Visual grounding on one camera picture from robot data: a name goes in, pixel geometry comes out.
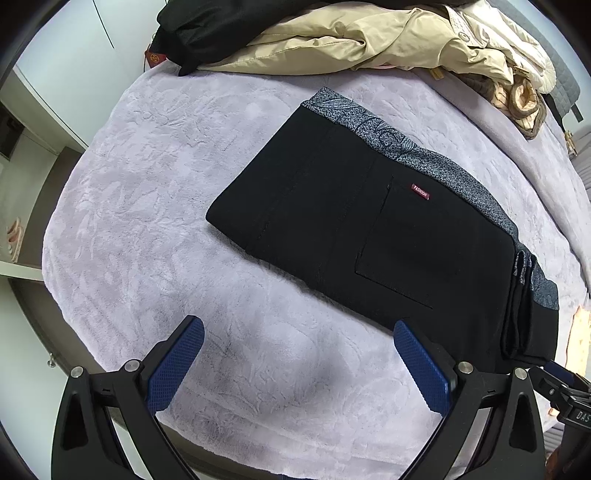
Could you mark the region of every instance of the folded black pants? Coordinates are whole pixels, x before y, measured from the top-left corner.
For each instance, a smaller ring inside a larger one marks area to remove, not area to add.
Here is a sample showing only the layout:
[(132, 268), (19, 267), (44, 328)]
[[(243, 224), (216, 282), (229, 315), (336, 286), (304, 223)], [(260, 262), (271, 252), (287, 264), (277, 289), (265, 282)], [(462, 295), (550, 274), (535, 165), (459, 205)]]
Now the folded black pants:
[(412, 319), (483, 371), (554, 358), (556, 285), (491, 194), (322, 89), (214, 201), (247, 253), (392, 329)]

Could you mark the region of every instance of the metal screw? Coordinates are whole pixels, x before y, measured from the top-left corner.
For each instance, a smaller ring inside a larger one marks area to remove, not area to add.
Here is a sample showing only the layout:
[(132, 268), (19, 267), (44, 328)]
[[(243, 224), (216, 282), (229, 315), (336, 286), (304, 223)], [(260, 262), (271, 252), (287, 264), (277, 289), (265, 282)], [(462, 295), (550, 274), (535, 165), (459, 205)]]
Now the metal screw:
[(463, 374), (471, 374), (474, 371), (474, 367), (470, 362), (460, 362), (457, 365), (457, 369)]
[(70, 375), (74, 378), (78, 378), (84, 373), (84, 369), (82, 367), (74, 367), (70, 372)]
[(520, 380), (525, 380), (527, 378), (527, 372), (522, 368), (515, 369), (515, 376)]
[(139, 368), (139, 360), (129, 360), (124, 368), (128, 372), (135, 372)]

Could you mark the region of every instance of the clothing pile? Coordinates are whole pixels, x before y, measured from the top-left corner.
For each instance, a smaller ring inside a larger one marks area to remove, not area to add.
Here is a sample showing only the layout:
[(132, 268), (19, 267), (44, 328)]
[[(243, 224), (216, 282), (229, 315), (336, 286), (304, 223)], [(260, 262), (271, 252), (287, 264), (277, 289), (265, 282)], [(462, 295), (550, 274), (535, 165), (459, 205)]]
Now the clothing pile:
[(549, 56), (486, 0), (446, 3), (173, 0), (158, 16), (151, 50), (179, 64), (179, 75), (442, 67), (469, 75), (465, 83), (535, 138), (546, 116), (540, 94), (556, 85)]

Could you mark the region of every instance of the cabinet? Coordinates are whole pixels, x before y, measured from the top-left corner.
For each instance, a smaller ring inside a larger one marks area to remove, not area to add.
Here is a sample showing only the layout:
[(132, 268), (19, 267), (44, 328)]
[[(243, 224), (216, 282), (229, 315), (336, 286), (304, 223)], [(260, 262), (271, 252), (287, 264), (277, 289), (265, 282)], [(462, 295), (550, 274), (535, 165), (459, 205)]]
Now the cabinet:
[(88, 146), (143, 72), (164, 0), (70, 0), (33, 38), (17, 74), (43, 107)]

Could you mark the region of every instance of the gray bed sheet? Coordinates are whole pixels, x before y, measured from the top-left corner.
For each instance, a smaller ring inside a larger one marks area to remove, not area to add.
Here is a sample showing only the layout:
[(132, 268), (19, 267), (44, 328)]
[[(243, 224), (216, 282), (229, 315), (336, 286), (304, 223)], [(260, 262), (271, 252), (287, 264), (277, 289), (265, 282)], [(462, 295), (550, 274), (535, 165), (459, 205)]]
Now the gray bed sheet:
[[(203, 319), (203, 349), (158, 414), (163, 423), (271, 472), (385, 480), (402, 474), (440, 421), (389, 332), (244, 254), (205, 221), (215, 197), (323, 86), (451, 158), (494, 195), (558, 285), (564, 364), (587, 295), (579, 261), (516, 163), (425, 80), (396, 70), (176, 72), (165, 62), (124, 93), (68, 180), (43, 250), (47, 288), (106, 369), (142, 358), (186, 314)], [(524, 148), (541, 149), (548, 172), (562, 173), (540, 185), (584, 195), (552, 121)], [(515, 139), (525, 141), (516, 129)], [(548, 408), (541, 400), (546, 428)]]

